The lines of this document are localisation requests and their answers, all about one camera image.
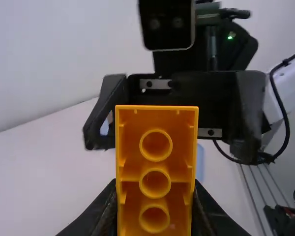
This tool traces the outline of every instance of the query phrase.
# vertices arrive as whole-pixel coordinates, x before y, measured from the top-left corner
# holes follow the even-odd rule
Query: yellow lego brick
[[[118,236],[190,236],[198,107],[116,106]]]

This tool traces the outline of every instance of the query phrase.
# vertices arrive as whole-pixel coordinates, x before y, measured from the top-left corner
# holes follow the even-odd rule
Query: table surface
[[[86,151],[82,127],[97,99],[0,133],[0,236],[54,236],[115,177],[115,150]],[[259,226],[236,164],[212,141],[202,184],[253,236]]]

